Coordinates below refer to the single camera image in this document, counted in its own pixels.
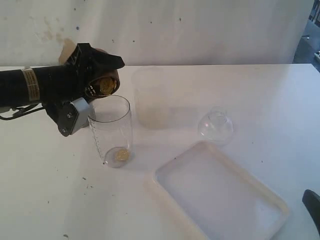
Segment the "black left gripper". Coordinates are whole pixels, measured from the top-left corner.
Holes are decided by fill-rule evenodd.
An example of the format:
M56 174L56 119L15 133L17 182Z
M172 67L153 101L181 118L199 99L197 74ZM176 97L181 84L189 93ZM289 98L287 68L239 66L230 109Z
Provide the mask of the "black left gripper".
M103 75L125 66L120 56L92 48L89 43L79 43L65 64L45 69L47 80L40 81L41 103L62 135L63 107L78 98L85 99L85 68L89 51L91 52L89 66L92 75Z

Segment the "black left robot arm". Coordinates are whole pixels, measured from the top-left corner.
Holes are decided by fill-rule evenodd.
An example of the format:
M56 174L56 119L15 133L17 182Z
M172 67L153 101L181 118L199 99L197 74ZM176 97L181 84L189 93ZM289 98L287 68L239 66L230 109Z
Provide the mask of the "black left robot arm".
M9 121L44 110L67 137L88 123L90 102L104 97L100 81L104 73L122 68L121 58L79 43L62 65L27 67L0 73L0 111L12 110Z

